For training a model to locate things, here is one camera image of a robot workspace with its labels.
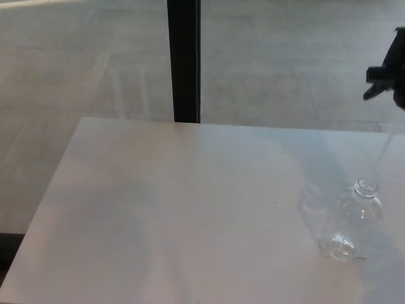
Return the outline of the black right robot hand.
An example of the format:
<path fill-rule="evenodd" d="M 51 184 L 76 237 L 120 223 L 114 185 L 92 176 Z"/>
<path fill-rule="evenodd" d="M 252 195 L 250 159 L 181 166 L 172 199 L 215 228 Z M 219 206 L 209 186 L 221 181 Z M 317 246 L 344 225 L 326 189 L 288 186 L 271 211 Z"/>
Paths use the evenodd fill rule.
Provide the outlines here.
<path fill-rule="evenodd" d="M 389 72 L 389 89 L 395 104 L 404 110 L 404 27 L 396 28 L 396 36 L 383 60 Z"/>

